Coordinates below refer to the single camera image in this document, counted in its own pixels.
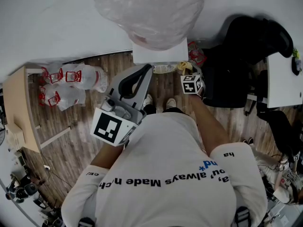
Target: desk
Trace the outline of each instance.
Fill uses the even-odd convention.
[[[34,125],[32,110],[28,94],[28,74],[42,73],[41,68],[24,66],[13,73],[3,83],[3,97],[8,123],[15,123],[23,131],[26,148],[40,152],[41,148],[50,144],[63,134],[71,130],[70,127],[51,137],[44,143],[40,143],[37,129]]]
[[[303,103],[303,74],[293,74],[292,58],[275,53],[267,58],[267,107],[301,105]]]

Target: shirt sleeve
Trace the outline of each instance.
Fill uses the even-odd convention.
[[[67,227],[78,227],[81,218],[95,216],[96,193],[107,173],[108,169],[91,165],[81,173],[62,205],[62,218]]]
[[[226,171],[250,210],[252,227],[258,226],[267,211],[267,197],[250,146],[245,143],[221,145],[212,151],[210,158]]]

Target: black pants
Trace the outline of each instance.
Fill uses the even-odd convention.
[[[151,105],[151,104],[146,105],[143,108],[143,110],[147,113],[147,115],[155,114],[157,112],[156,107],[154,105]],[[174,112],[174,113],[180,113],[180,114],[182,113],[183,114],[183,112],[180,109],[178,109],[178,108],[165,109],[163,112],[164,113]]]

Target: wooden floor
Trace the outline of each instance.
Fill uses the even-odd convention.
[[[78,62],[102,67],[108,73],[109,82],[116,74],[133,66],[130,53],[104,55]],[[255,70],[265,68],[264,63],[254,67]],[[82,170],[90,164],[102,146],[102,142],[91,137],[89,131],[94,109],[100,107],[103,95],[97,91],[87,90],[85,106],[75,105],[61,112],[58,108],[39,105],[39,77],[34,75],[33,81],[29,84],[30,102],[34,122],[36,125],[41,125],[41,128],[38,129],[40,141],[43,142],[71,126],[71,132],[43,148],[42,154],[24,149],[28,165],[34,169],[36,174],[46,180],[46,183],[40,187],[40,192],[51,203],[54,203],[55,200],[62,203]],[[154,74],[150,93],[154,101],[157,102],[159,112],[162,112],[166,100],[174,97],[177,107],[194,118],[188,98],[182,94],[180,77],[176,72],[161,75]],[[296,110],[292,107],[284,107],[281,110],[285,112],[288,120],[293,123],[297,115]],[[228,131],[232,141],[236,142],[253,137],[258,150],[269,155],[278,153],[271,130],[265,121],[256,116],[256,109],[249,117],[244,115],[243,108],[210,108],[210,111]],[[51,171],[67,183],[54,174],[49,175],[43,165],[49,165]]]

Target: white sneaker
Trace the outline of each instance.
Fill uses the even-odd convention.
[[[146,96],[146,99],[144,99],[144,101],[143,101],[143,108],[148,104],[152,105],[152,103],[153,103],[152,96],[150,94],[148,94]]]
[[[174,98],[169,98],[166,103],[166,109],[177,107],[176,100]]]

